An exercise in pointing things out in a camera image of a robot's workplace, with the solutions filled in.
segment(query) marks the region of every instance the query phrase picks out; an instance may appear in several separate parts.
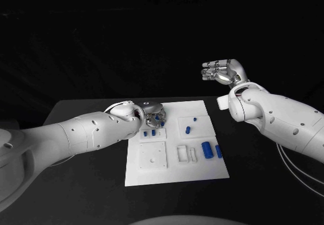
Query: dark surface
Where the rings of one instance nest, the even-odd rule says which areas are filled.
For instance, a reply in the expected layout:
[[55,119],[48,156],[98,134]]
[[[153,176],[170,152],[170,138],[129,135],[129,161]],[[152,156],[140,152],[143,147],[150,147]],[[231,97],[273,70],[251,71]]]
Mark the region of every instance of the dark surface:
[[251,81],[323,112],[323,5],[110,0],[0,9],[0,110],[31,128],[61,100],[222,96],[202,63],[238,59]]
[[[121,141],[42,172],[0,213],[2,225],[126,225],[167,215],[211,216],[251,225],[324,223],[324,198],[291,175],[275,143],[251,124],[235,122],[228,110],[219,110],[216,97],[67,100],[57,104],[45,125],[104,111],[124,100],[205,101],[231,178],[124,187],[129,141]],[[323,164],[287,153],[324,180]]]

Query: white cable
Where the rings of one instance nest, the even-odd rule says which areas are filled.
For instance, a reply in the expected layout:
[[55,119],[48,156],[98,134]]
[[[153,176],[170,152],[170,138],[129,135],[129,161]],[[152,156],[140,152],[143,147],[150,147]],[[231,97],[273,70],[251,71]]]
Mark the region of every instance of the white cable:
[[[278,145],[278,143],[277,143],[277,148],[278,148],[278,152],[280,152],[280,154],[281,154],[281,149],[280,149],[280,145]],[[288,165],[287,165],[287,162],[286,162],[286,160],[284,160],[284,157],[283,157],[283,154],[281,154],[281,159],[283,159],[283,161],[284,161],[284,163],[286,163],[286,166],[287,166],[287,168],[288,168],[288,170],[291,171],[291,173],[293,173],[293,175],[296,176],[296,178],[299,179],[299,181],[322,196],[322,197],[324,197],[324,195],[319,192],[319,191],[316,191],[306,183],[304,183],[304,181],[300,179],[300,177],[296,175],[296,173],[293,172],[293,170],[291,170],[291,168],[288,167]]]
[[54,165],[51,165],[51,166],[61,165],[61,164],[65,163],[70,159],[72,159],[74,156],[71,156],[64,162],[61,162],[61,163],[58,163],[58,164],[54,164]]
[[123,104],[123,103],[129,103],[129,101],[124,101],[124,102],[120,102],[120,103],[113,104],[113,105],[107,108],[107,110],[106,110],[104,112],[107,112],[113,107],[116,107],[117,105],[120,105],[120,104]]
[[286,151],[284,151],[281,145],[280,145],[280,147],[281,147],[281,151],[283,151],[283,153],[284,153],[284,155],[286,155],[286,157],[287,157],[287,159],[288,159],[291,165],[296,167],[296,169],[297,169],[306,176],[309,176],[314,181],[317,181],[319,183],[324,184],[324,182],[322,182],[317,178],[314,178],[311,175],[309,175],[309,174],[307,174],[307,173],[296,166],[296,164],[293,163],[291,159],[288,158],[288,156],[287,156],[287,154],[286,154]]

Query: table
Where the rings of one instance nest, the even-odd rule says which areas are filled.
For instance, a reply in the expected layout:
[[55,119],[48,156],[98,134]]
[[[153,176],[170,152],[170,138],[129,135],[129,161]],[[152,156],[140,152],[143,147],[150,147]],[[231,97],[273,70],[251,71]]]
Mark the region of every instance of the table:
[[[129,146],[124,140],[49,167],[0,213],[0,224],[126,225],[169,215],[211,216],[247,224],[322,224],[324,198],[291,175],[275,143],[251,124],[235,122],[228,110],[219,110],[216,98],[59,101],[44,125],[104,111],[124,100],[134,103],[203,100],[231,178],[124,187]],[[324,180],[323,164],[290,150],[287,154]]]

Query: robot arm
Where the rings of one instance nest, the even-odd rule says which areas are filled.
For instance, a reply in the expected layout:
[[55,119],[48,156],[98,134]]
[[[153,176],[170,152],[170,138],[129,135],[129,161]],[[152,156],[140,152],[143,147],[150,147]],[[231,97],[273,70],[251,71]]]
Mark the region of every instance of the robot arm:
[[238,122],[251,123],[280,145],[324,163],[324,114],[286,96],[270,94],[250,81],[237,60],[214,61],[203,67],[209,67],[202,70],[203,80],[218,80],[231,87],[229,94],[218,98],[221,110],[229,109]]
[[144,123],[153,128],[162,127],[163,105],[155,102],[140,105],[126,101],[106,112],[88,113],[44,127],[0,129],[0,211],[55,162],[130,139]]

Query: blue block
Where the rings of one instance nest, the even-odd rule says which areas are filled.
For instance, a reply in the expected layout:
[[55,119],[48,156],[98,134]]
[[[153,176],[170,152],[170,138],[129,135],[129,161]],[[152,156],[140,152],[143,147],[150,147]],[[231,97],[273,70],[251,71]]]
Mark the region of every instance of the blue block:
[[191,133],[191,127],[188,127],[188,129],[186,129],[186,134],[189,134]]
[[203,151],[205,151],[205,158],[212,158],[215,155],[214,155],[211,143],[209,142],[203,142],[202,143],[202,147],[203,147]]
[[222,152],[221,152],[221,147],[219,147],[219,145],[216,145],[216,152],[218,152],[218,157],[222,158],[224,156],[222,156]]

